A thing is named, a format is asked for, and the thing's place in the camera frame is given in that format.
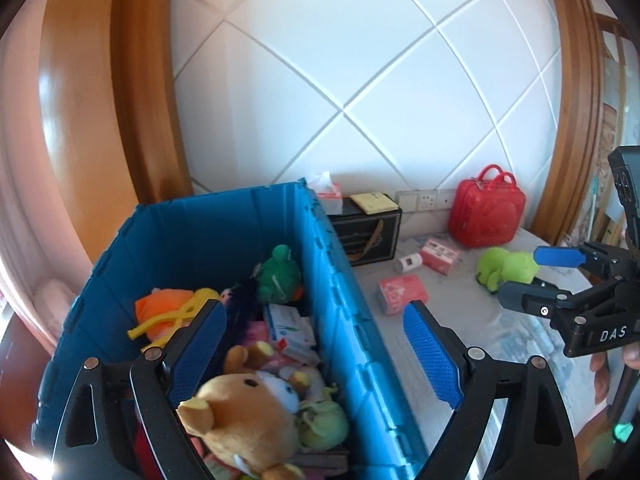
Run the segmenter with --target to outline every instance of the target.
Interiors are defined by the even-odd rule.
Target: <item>brown teddy bear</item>
[[[300,480],[302,471],[286,461],[300,445],[295,415],[309,379],[297,372],[284,381],[261,371],[272,356],[265,342],[234,346],[223,375],[181,402],[178,417],[228,466],[262,480]]]

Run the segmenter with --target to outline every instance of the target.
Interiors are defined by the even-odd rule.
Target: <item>finger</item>
[[[591,370],[592,372],[597,372],[604,366],[604,363],[606,362],[607,362],[606,352],[598,352],[597,354],[593,354],[591,356],[591,362],[589,363],[589,370]]]
[[[596,377],[593,380],[593,387],[596,392],[596,404],[600,404],[604,399],[607,398],[610,382],[611,374],[609,373],[609,369],[603,366],[596,372]]]
[[[625,365],[634,370],[640,370],[640,342],[625,346],[622,350],[622,359]]]

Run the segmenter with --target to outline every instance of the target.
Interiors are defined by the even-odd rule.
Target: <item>table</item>
[[[452,247],[459,247],[449,235],[437,235]],[[400,240],[396,257],[417,253],[427,237]],[[519,229],[515,238],[504,245],[510,251],[533,251],[546,245],[533,234]],[[476,265],[483,250],[465,250],[449,276],[427,267],[413,270],[420,276],[430,299],[427,307],[443,326],[455,330],[466,346],[479,346],[494,359],[524,363],[534,354],[542,355],[549,363],[566,406],[574,434],[589,420],[594,410],[593,373],[588,356],[569,359],[562,354],[564,343],[551,330],[546,319],[504,310],[495,296],[476,282]],[[451,409],[439,401],[427,380],[402,328],[402,316],[385,316],[377,294],[378,282],[396,276],[394,262],[380,262],[354,269],[369,303],[382,339],[414,412],[420,434],[427,450],[437,443]],[[537,276],[546,282],[573,293],[590,286],[577,269],[541,267]],[[468,478],[482,478],[500,431],[506,400],[499,399],[487,425],[478,455]]]

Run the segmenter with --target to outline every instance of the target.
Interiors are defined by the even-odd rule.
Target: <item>green frog plush toy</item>
[[[291,257],[289,246],[279,245],[273,248],[271,258],[258,266],[255,278],[260,303],[285,304],[295,299],[302,273]]]
[[[476,279],[495,294],[504,282],[531,283],[539,268],[531,253],[491,247],[480,256]]]
[[[323,400],[300,403],[296,425],[303,448],[323,452],[346,440],[349,423],[340,404],[331,398],[336,391],[337,388],[324,388]]]

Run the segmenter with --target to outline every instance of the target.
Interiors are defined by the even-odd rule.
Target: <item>yellow note pad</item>
[[[368,215],[398,209],[398,204],[383,193],[351,195],[351,199]]]

